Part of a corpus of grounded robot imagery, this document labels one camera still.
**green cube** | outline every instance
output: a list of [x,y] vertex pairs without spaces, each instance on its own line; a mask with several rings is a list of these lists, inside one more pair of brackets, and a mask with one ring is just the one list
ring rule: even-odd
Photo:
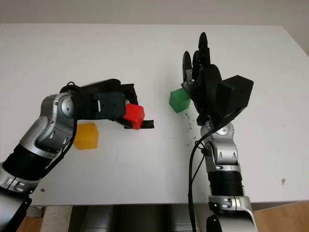
[[191,98],[184,91],[183,88],[172,91],[169,97],[169,104],[174,109],[176,113],[186,110],[189,108]]

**white table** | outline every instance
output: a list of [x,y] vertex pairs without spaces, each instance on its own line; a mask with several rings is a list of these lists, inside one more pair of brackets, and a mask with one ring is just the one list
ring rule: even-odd
[[[194,106],[176,114],[168,101],[182,82],[183,52],[193,55],[203,31],[223,78],[254,81],[248,108],[233,121],[246,194],[252,202],[309,199],[309,57],[282,27],[4,24],[1,161],[39,116],[43,98],[68,81],[134,83],[145,119],[155,121],[152,130],[96,121],[98,148],[73,147],[39,184],[33,204],[187,202],[200,128]],[[195,202],[208,199],[205,172],[194,183]]]

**red cube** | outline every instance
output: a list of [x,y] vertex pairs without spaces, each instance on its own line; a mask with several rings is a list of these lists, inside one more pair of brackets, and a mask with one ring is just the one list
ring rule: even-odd
[[127,104],[124,119],[131,122],[133,129],[138,130],[144,120],[144,108],[140,105]]

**translucent yellow block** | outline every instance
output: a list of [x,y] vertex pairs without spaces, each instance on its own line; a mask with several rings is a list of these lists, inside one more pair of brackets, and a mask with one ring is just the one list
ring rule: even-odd
[[93,149],[98,146],[98,129],[94,123],[77,124],[74,145],[79,150]]

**cable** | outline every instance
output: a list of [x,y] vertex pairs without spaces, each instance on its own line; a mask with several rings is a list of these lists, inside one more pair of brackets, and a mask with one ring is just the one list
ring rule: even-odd
[[192,164],[193,164],[193,158],[194,158],[194,154],[195,151],[198,148],[198,145],[202,144],[203,140],[206,139],[208,136],[210,136],[211,134],[215,133],[217,130],[211,130],[208,133],[206,133],[205,135],[203,135],[198,141],[195,142],[195,145],[193,147],[193,150],[191,152],[191,156],[190,156],[190,162],[189,162],[189,191],[188,191],[188,206],[189,206],[189,215],[190,215],[190,221],[191,221],[191,225],[192,225],[192,230],[193,232],[196,232],[196,225],[195,225],[195,215],[194,215],[194,205],[193,205],[193,195],[192,195],[192,184],[193,184],[193,180],[194,177],[197,173],[197,171],[199,170],[199,167],[202,163],[202,161],[204,160],[205,156],[203,156],[203,159],[199,165],[199,167],[197,168],[197,171],[194,175],[194,177],[192,178]]
[[72,84],[72,85],[74,85],[74,86],[76,85],[74,82],[69,81],[69,82],[67,83],[67,86],[70,85],[70,84]]
[[41,178],[45,177],[49,172],[64,158],[64,155],[69,151],[71,146],[73,145],[74,138],[76,135],[76,130],[77,130],[77,120],[74,120],[74,129],[72,133],[72,137],[70,141],[65,145],[62,150],[60,155],[46,168],[45,172],[42,174]]
[[195,176],[197,175],[197,172],[199,171],[199,168],[200,168],[200,166],[202,165],[204,158],[205,158],[205,155],[203,155],[203,158],[202,158],[201,162],[199,163],[199,165],[198,165],[198,167],[197,167],[197,170],[195,171],[195,173],[194,173],[194,175],[193,175],[192,182],[194,181],[194,178],[195,178]]

